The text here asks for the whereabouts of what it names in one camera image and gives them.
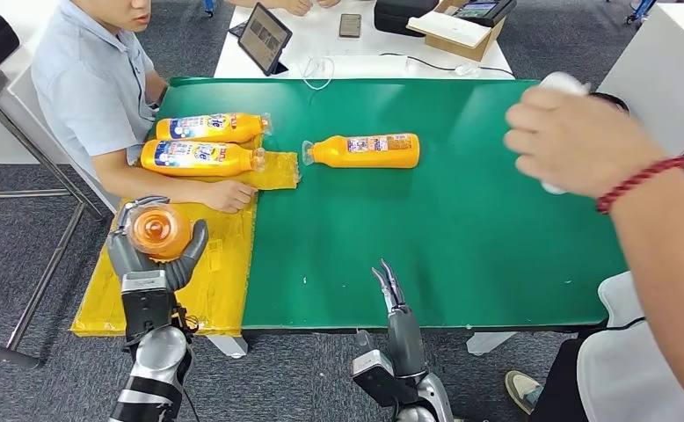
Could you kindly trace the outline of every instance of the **red bracelet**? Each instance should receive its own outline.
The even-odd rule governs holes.
[[[668,158],[667,160],[656,162],[650,167],[647,167],[646,169],[635,174],[631,178],[624,180],[617,187],[612,189],[611,192],[598,198],[596,200],[596,211],[601,214],[608,214],[611,204],[613,204],[615,200],[618,200],[619,197],[624,195],[627,191],[630,191],[633,187],[643,183],[646,179],[651,178],[662,171],[676,167],[684,169],[684,156],[677,156],[676,158]]]

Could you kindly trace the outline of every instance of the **plastic bottle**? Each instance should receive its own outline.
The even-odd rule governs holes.
[[[192,237],[189,219],[168,204],[134,209],[125,233],[138,251],[161,261],[178,258]]]
[[[265,150],[243,149],[235,143],[196,141],[145,142],[143,168],[168,176],[236,176],[265,169]]]
[[[247,142],[259,134],[269,135],[269,114],[219,113],[203,116],[161,119],[156,124],[160,141],[194,140],[207,142]]]
[[[302,157],[306,165],[410,169],[419,160],[419,138],[415,134],[335,135],[323,142],[303,142]]]

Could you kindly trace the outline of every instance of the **yellow tray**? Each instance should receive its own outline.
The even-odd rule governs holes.
[[[243,146],[252,148],[260,143],[261,138],[258,137]],[[265,171],[246,172],[231,179],[261,190],[295,189],[297,172],[295,153],[267,152]],[[224,178],[199,179],[217,181]],[[187,315],[197,317],[198,334],[240,335],[257,212],[256,197],[249,206],[235,214],[217,212],[201,204],[172,205],[185,213],[191,222],[205,219],[209,232],[207,248],[194,269],[192,280],[176,293],[177,300],[186,307]],[[70,330],[81,337],[121,336],[125,333],[120,281],[104,247]]]

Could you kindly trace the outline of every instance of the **green table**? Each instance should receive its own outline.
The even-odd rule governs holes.
[[[370,267],[384,257],[423,327],[596,324],[596,288],[625,270],[607,217],[513,167],[505,111],[533,81],[172,81],[160,116],[271,113],[269,150],[331,135],[412,132],[413,170],[301,169],[297,190],[261,193],[244,329],[386,324]]]

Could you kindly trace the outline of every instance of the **sneaker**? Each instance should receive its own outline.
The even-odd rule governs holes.
[[[544,387],[535,379],[518,371],[506,374],[507,394],[527,414],[531,414]]]

